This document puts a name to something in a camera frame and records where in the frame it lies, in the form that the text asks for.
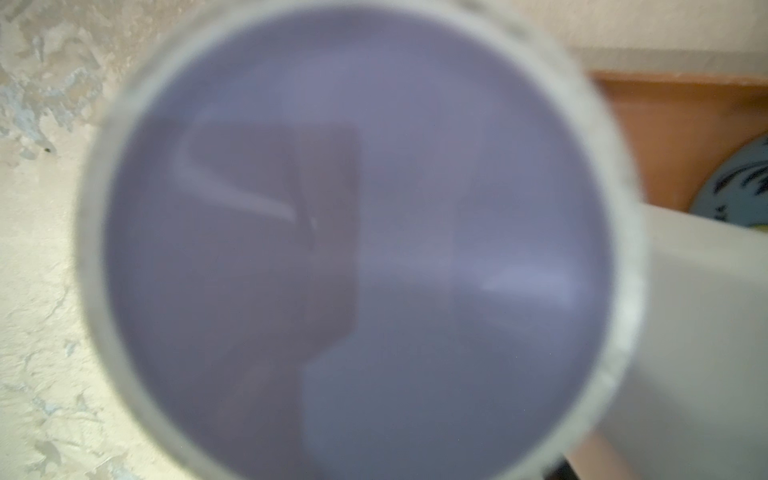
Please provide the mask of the brown serving tray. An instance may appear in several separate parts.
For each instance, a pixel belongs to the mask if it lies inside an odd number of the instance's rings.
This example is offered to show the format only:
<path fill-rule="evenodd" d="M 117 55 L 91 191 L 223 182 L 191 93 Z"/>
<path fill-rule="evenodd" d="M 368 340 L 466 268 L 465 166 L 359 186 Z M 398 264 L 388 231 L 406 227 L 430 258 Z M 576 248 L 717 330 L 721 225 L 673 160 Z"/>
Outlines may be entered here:
<path fill-rule="evenodd" d="M 767 132 L 767 79 L 594 71 L 658 207 L 686 211 L 706 179 Z"/>

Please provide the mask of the white faceted mug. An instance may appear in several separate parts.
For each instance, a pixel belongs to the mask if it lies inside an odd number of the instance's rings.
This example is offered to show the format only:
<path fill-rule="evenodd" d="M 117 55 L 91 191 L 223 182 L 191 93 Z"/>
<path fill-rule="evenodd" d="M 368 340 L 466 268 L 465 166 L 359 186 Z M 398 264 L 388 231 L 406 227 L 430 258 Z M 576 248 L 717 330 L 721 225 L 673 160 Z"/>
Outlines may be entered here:
<path fill-rule="evenodd" d="M 586 479 L 767 475 L 767 237 L 659 207 L 634 362 Z"/>

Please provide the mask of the purple mug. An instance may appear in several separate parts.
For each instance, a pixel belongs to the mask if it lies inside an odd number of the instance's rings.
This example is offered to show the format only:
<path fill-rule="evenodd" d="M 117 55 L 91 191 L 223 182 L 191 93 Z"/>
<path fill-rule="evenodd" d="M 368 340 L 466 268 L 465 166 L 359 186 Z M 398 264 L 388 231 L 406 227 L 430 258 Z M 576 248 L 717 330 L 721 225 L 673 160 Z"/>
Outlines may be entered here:
<path fill-rule="evenodd" d="M 496 1 L 215 1 L 84 171 L 88 330 L 202 479 L 524 479 L 604 418 L 643 323 L 632 155 Z"/>

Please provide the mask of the blue patterned mug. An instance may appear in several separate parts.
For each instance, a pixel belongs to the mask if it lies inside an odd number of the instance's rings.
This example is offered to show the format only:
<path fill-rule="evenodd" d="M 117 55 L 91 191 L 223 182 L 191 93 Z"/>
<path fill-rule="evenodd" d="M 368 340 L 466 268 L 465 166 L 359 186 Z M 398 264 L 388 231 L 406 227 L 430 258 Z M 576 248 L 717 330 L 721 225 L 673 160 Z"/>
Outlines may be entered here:
<path fill-rule="evenodd" d="M 728 157 L 694 196 L 688 213 L 767 232 L 767 135 Z"/>

